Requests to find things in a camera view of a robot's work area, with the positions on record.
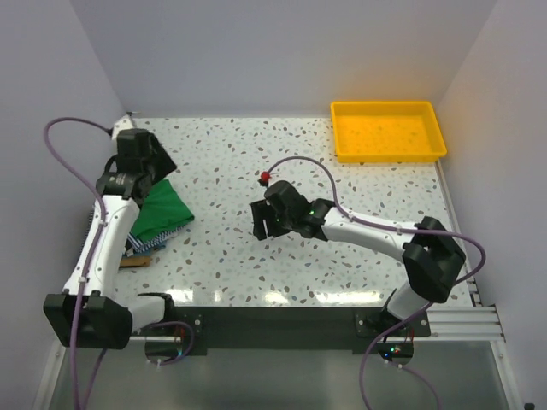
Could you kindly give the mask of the green tank top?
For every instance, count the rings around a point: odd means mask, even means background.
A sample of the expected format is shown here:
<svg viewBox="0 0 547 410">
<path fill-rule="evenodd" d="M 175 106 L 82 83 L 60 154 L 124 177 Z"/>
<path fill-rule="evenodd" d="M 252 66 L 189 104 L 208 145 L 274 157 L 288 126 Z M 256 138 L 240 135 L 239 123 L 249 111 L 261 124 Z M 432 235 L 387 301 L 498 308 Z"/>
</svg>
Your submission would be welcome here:
<svg viewBox="0 0 547 410">
<path fill-rule="evenodd" d="M 150 194 L 144 199 L 131 235 L 148 242 L 161 234 L 176 231 L 194 219 L 194 214 L 180 199 L 170 181 L 163 179 L 152 186 Z"/>
</svg>

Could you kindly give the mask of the blue white striped tank top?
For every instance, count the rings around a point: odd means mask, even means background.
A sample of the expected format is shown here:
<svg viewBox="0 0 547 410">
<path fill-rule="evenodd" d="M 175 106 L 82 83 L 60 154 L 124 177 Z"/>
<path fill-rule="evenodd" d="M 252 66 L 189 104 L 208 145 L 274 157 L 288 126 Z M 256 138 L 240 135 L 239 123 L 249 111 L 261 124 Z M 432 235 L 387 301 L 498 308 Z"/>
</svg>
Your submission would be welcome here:
<svg viewBox="0 0 547 410">
<path fill-rule="evenodd" d="M 162 231 L 159 234 L 155 235 L 152 239 L 143 240 L 133 234 L 129 234 L 127 237 L 125 251 L 128 248 L 128 245 L 131 245 L 134 249 L 142 249 L 145 246 L 153 246 L 157 243 L 161 243 L 177 237 L 183 231 L 183 226 L 179 226 L 171 231 Z"/>
</svg>

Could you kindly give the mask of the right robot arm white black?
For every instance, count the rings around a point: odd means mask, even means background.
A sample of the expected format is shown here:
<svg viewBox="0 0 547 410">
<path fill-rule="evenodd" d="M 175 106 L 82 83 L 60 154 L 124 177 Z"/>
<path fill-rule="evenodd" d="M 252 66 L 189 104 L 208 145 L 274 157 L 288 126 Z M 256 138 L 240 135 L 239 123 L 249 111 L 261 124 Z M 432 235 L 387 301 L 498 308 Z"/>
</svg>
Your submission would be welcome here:
<svg viewBox="0 0 547 410">
<path fill-rule="evenodd" d="M 373 219 L 374 226 L 357 222 L 345 215 L 336 202 L 318 198 L 312 202 L 287 181 L 268 187 L 264 198 L 250 205 L 253 235 L 259 240 L 295 232 L 307 239 L 349 243 L 390 256 L 403 264 L 407 281 L 394 290 L 379 313 L 365 322 L 375 331 L 398 336 L 411 325 L 410 315 L 428 303 L 444 303 L 466 260 L 464 252 L 444 226 L 432 217 L 419 223 L 392 221 L 394 231 L 379 229 L 387 221 Z M 420 234 L 414 230 L 425 230 Z"/>
</svg>

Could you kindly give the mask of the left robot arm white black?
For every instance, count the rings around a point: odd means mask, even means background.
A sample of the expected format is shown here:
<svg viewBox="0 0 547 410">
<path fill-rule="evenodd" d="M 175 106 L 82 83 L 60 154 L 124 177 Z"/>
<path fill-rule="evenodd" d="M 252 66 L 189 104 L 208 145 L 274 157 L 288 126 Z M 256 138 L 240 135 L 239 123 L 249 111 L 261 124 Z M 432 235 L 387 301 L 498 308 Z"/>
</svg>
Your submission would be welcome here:
<svg viewBox="0 0 547 410">
<path fill-rule="evenodd" d="M 67 348 L 123 349 L 135 331 L 149 326 L 167 335 L 177 325 L 165 293 L 140 294 L 128 306 L 115 300 L 115 274 L 144 199 L 176 166 L 145 129 L 119 131 L 114 140 L 116 153 L 91 188 L 94 214 L 78 262 L 62 292 L 44 301 L 45 316 Z"/>
</svg>

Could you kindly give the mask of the black white thin-striped tank top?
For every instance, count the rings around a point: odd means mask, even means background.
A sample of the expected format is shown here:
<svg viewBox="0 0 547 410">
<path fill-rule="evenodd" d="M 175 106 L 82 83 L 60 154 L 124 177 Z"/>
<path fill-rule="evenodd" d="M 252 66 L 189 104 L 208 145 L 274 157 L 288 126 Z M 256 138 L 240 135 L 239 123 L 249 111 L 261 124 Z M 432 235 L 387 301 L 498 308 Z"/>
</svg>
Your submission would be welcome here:
<svg viewBox="0 0 547 410">
<path fill-rule="evenodd" d="M 88 213 L 88 216 L 87 216 L 87 219 L 86 219 L 85 233 L 84 233 L 84 236 L 82 238 L 82 243 L 81 243 L 81 246 L 80 246 L 80 254 L 81 254 L 81 252 L 83 251 L 83 249 L 85 247 L 85 242 L 86 242 L 87 237 L 89 235 L 89 232 L 91 230 L 91 225 L 92 225 L 93 219 L 94 219 L 94 210 L 92 209 Z"/>
</svg>

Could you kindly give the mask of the light blue folded tank top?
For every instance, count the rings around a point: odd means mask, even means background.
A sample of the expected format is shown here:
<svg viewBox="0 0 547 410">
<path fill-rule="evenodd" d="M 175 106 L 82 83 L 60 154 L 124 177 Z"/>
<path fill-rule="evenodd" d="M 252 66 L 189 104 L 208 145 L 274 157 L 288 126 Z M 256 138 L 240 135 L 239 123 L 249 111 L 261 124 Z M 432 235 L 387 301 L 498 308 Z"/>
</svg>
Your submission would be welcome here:
<svg viewBox="0 0 547 410">
<path fill-rule="evenodd" d="M 165 249 L 166 244 L 167 244 L 167 242 L 164 241 L 164 242 L 161 242 L 161 243 L 157 243 L 156 245 L 153 245 L 153 246 L 145 246 L 142 249 L 134 249 L 131 245 L 128 245 L 128 248 L 126 249 L 126 251 L 124 252 L 122 257 L 123 258 L 130 258 L 130 257 L 133 257 L 133 256 L 152 255 L 156 251 Z"/>
</svg>

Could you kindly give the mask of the tan folded tank top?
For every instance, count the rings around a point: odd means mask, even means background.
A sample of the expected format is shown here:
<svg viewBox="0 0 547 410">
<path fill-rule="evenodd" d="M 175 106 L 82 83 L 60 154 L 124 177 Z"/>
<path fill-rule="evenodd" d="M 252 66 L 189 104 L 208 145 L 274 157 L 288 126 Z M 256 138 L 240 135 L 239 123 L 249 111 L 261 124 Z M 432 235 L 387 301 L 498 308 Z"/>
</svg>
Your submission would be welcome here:
<svg viewBox="0 0 547 410">
<path fill-rule="evenodd" d="M 152 262 L 151 255 L 131 255 L 124 256 L 120 261 L 120 268 L 129 267 L 148 267 Z"/>
</svg>

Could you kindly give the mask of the yellow plastic tray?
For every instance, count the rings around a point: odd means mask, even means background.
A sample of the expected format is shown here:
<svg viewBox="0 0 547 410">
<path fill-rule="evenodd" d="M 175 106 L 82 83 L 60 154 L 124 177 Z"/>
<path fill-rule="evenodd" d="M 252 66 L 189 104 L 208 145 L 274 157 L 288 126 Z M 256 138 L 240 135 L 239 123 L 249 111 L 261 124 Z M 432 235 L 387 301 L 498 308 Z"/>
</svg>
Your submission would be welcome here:
<svg viewBox="0 0 547 410">
<path fill-rule="evenodd" d="M 342 163 L 432 163 L 447 154 L 428 101 L 338 101 L 330 110 Z"/>
</svg>

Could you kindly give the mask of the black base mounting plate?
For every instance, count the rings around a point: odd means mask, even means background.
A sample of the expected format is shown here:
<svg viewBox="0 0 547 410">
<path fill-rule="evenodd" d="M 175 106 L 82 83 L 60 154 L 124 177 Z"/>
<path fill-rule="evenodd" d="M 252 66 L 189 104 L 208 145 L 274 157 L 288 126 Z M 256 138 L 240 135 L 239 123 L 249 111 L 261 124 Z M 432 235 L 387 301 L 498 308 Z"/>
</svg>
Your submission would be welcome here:
<svg viewBox="0 0 547 410">
<path fill-rule="evenodd" d="M 211 349 L 350 350 L 361 354 L 381 327 L 379 307 L 176 307 L 194 331 L 190 354 Z"/>
</svg>

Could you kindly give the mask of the aluminium frame rail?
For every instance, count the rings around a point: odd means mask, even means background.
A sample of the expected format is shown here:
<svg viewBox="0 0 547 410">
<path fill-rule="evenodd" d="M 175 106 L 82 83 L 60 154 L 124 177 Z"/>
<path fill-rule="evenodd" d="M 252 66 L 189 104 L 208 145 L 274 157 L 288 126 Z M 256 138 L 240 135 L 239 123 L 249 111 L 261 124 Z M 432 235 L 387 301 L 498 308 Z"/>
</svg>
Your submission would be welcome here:
<svg viewBox="0 0 547 410">
<path fill-rule="evenodd" d="M 503 328 L 494 307 L 439 307 L 428 311 L 432 340 L 501 342 Z"/>
</svg>

